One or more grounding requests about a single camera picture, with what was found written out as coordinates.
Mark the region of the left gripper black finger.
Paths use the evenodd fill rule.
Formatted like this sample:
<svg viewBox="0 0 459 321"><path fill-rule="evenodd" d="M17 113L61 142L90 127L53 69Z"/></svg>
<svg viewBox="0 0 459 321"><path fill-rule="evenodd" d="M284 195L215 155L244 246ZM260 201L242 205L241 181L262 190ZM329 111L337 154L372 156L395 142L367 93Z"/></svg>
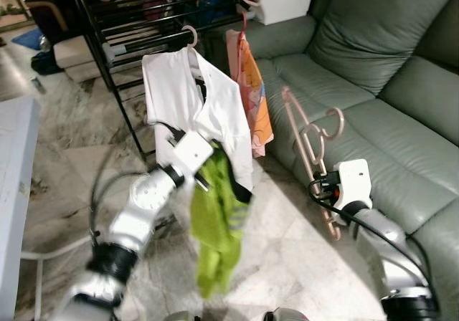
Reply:
<svg viewBox="0 0 459 321"><path fill-rule="evenodd" d="M232 169L232 161L220 143L213 143L212 186L227 198L233 197L239 203L250 203L252 192L237 181Z"/></svg>

